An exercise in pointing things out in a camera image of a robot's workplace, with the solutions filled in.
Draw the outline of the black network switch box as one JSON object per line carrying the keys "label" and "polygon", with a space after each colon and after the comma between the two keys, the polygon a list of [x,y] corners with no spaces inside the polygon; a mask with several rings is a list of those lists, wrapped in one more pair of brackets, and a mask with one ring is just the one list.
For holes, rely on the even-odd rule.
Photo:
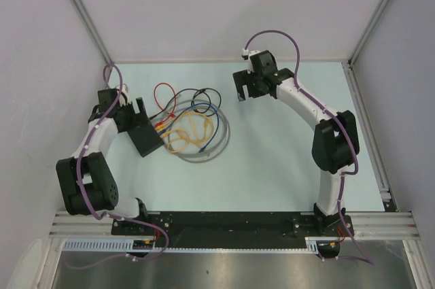
{"label": "black network switch box", "polygon": [[127,133],[141,157],[151,154],[164,144],[145,114],[135,115]]}

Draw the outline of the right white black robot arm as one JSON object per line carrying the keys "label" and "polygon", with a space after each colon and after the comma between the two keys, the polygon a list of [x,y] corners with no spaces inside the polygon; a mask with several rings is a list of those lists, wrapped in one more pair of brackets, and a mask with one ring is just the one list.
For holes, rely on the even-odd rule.
{"label": "right white black robot arm", "polygon": [[244,49],[242,58],[247,61],[247,69],[232,75],[238,100],[270,95],[291,107],[313,130],[311,155],[321,170],[313,226],[320,235],[330,235],[345,213],[341,176],[351,165],[358,165],[355,158],[360,146],[355,116],[349,110],[329,110],[297,83],[294,72],[279,69],[268,50]]}

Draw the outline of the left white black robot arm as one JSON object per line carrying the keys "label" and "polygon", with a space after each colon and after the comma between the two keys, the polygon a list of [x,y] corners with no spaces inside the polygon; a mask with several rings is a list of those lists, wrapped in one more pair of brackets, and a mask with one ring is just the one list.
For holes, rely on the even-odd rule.
{"label": "left white black robot arm", "polygon": [[119,133],[128,133],[138,153],[145,156],[145,138],[152,125],[147,119],[143,100],[136,99],[137,113],[125,85],[98,91],[98,99],[81,146],[72,156],[56,164],[65,208],[73,216],[87,216],[92,214],[88,208],[92,205],[97,218],[108,213],[127,218],[127,227],[140,235],[150,226],[145,204],[138,198],[120,196],[105,157]]}

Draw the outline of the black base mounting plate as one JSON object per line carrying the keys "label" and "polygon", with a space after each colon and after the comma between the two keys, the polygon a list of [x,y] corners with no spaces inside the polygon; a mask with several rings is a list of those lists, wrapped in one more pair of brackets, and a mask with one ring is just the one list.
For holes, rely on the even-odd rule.
{"label": "black base mounting plate", "polygon": [[250,242],[281,241],[283,238],[319,237],[321,241],[353,234],[350,216],[324,221],[313,213],[302,212],[150,212],[144,220],[162,228],[169,244],[178,241]]}

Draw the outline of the left aluminium corner post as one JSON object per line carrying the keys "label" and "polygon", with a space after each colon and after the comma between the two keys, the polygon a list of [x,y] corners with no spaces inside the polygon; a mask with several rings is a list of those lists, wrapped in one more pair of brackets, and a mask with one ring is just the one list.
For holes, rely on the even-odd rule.
{"label": "left aluminium corner post", "polygon": [[80,17],[80,20],[82,21],[90,39],[96,46],[97,51],[99,52],[103,61],[105,63],[112,63],[112,59],[110,57],[109,51],[107,50],[105,44],[103,43],[103,40],[101,39],[101,36],[99,35],[99,32],[97,31],[97,28],[93,23],[92,18],[88,13],[88,10],[86,9],[86,6],[84,5],[84,2],[82,0],[70,0],[70,1],[74,10],[77,12],[78,16]]}

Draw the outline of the aluminium corner post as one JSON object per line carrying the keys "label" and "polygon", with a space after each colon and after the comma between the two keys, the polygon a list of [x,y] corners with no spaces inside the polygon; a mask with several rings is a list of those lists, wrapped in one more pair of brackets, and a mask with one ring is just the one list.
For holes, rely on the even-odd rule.
{"label": "aluminium corner post", "polygon": [[389,5],[389,2],[391,0],[380,0],[370,17],[370,20],[368,24],[366,25],[364,32],[362,33],[362,36],[358,40],[356,47],[354,48],[353,52],[351,53],[351,56],[347,60],[349,66],[353,66],[355,62],[357,61],[358,57],[361,54],[361,51],[364,49],[365,45],[367,44],[368,40],[370,39],[370,36],[372,35],[372,32],[375,30],[376,26],[378,25],[380,19],[382,18],[384,11],[387,9],[387,6]]}
{"label": "aluminium corner post", "polygon": [[105,63],[112,63],[112,59],[110,57],[109,51],[107,50],[105,44],[103,43],[103,40],[101,39],[101,36],[99,35],[99,32],[97,31],[97,28],[93,23],[92,18],[88,13],[88,10],[86,9],[86,6],[84,5],[84,2],[82,0],[70,0],[70,1],[74,10],[77,12],[78,16],[80,17],[80,20],[82,21],[90,39],[96,46],[97,51],[99,52],[103,61]]}

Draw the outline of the right aluminium side rail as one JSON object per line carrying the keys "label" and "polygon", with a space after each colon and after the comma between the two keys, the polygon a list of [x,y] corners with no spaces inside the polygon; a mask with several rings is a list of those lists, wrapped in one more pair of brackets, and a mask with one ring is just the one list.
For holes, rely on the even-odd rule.
{"label": "right aluminium side rail", "polygon": [[384,210],[386,212],[397,212],[398,210],[394,195],[391,190],[385,166],[380,155],[379,147],[375,139],[375,134],[370,123],[354,70],[349,61],[343,61],[341,65],[348,83],[356,114],[358,115],[358,120],[364,136],[364,143],[366,144],[370,163],[375,174]]}

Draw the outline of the right aluminium corner post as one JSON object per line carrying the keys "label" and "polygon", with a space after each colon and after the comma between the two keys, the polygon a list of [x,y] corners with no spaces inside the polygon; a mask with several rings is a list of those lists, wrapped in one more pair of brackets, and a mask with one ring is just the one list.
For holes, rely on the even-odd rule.
{"label": "right aluminium corner post", "polygon": [[362,36],[358,40],[356,47],[354,48],[353,52],[351,53],[351,56],[347,60],[349,66],[353,66],[355,62],[357,61],[358,57],[361,54],[361,51],[364,49],[365,45],[367,44],[368,40],[370,39],[370,36],[372,35],[372,32],[375,30],[376,26],[378,25],[380,19],[382,18],[384,11],[387,9],[387,6],[389,5],[389,2],[391,0],[380,0],[370,17],[370,20],[368,24],[366,25],[364,32],[362,33]]}

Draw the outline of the aluminium front frame rail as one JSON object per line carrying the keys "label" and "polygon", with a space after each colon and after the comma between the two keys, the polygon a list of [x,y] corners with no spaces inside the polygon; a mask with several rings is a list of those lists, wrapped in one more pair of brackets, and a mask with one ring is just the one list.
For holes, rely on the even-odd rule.
{"label": "aluminium front frame rail", "polygon": [[309,212],[177,212],[149,214],[150,226],[111,218],[71,216],[58,212],[50,229],[52,237],[153,236],[154,226],[169,235],[194,231],[275,231],[295,237],[332,237],[352,234],[358,239],[417,239],[419,232],[411,213],[347,212],[343,219],[322,222]]}

